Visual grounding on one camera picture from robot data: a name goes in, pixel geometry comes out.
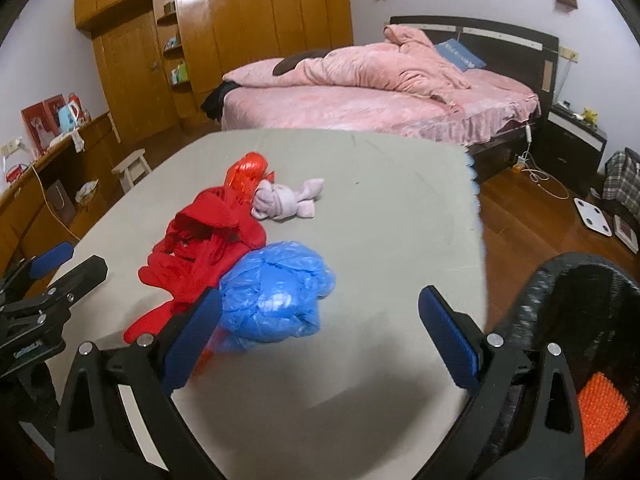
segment crumpled blue plastic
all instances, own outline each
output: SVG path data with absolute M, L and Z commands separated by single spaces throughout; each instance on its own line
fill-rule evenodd
M 212 338 L 214 352 L 243 351 L 262 343 L 320 330 L 318 298 L 335 288 L 322 257 L 299 242 L 279 242 L 243 256 L 220 279 L 227 332 Z

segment stool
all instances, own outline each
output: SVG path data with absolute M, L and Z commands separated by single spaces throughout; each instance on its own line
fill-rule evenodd
M 135 181 L 144 174 L 151 174 L 151 167 L 146 162 L 145 150 L 136 150 L 111 170 L 120 179 L 122 190 L 126 193 L 135 186 Z

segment nightstand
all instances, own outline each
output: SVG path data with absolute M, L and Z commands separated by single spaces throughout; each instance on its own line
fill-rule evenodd
M 607 134 L 554 105 L 546 123 L 534 134 L 531 155 L 541 170 L 552 174 L 581 197 L 593 185 Z

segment light blue kettle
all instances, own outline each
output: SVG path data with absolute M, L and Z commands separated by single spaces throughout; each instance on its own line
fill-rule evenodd
M 60 108 L 58 120 L 60 121 L 60 133 L 66 134 L 78 127 L 80 117 L 80 107 L 73 101 Z

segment framed photo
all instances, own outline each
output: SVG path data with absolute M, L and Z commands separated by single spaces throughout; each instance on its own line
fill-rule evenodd
M 62 94 L 58 94 L 44 100 L 42 103 L 44 104 L 45 111 L 49 116 L 49 122 L 55 123 L 58 128 L 55 131 L 55 134 L 57 135 L 60 132 L 60 118 L 58 117 L 58 112 L 60 111 L 60 108 L 66 105 L 65 98 L 62 96 Z
M 47 151 L 51 141 L 59 135 L 56 123 L 52 123 L 47 108 L 44 103 L 25 108 L 22 111 L 22 119 L 26 127 L 31 142 L 38 151 L 39 155 L 43 155 Z

